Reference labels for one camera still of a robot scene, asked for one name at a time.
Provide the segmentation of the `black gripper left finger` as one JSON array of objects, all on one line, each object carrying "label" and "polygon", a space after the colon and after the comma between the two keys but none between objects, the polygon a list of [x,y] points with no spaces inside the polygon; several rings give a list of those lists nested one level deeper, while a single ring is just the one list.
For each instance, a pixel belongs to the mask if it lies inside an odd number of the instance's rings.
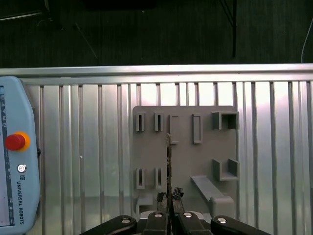
[{"label": "black gripper left finger", "polygon": [[167,195],[158,193],[156,211],[144,211],[140,219],[120,215],[110,219],[82,234],[84,235],[168,235],[169,213]]}]

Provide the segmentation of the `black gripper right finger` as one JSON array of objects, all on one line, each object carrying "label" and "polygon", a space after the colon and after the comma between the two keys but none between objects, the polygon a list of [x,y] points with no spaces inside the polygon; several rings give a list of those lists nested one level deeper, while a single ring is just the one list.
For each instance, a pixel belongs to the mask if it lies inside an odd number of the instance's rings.
[{"label": "black gripper right finger", "polygon": [[267,233],[229,216],[218,215],[207,222],[202,214],[186,211],[182,204],[181,188],[174,188],[172,209],[173,230],[176,235],[266,235]]}]

